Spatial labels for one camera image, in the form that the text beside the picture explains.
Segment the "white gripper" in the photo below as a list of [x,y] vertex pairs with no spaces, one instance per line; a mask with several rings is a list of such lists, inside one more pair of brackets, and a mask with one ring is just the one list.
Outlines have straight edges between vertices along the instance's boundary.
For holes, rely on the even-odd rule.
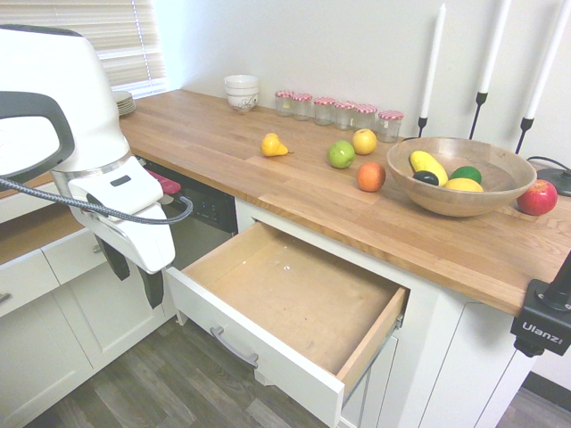
[[[83,172],[54,171],[53,178],[63,196],[86,201],[89,196],[107,208],[140,218],[165,219],[159,204],[163,191],[133,156],[110,165]],[[162,270],[175,257],[175,247],[167,225],[147,225],[73,207],[74,218],[103,242],[103,253],[112,272],[121,280],[130,276],[127,259],[139,266],[145,296],[152,309],[163,302]]]

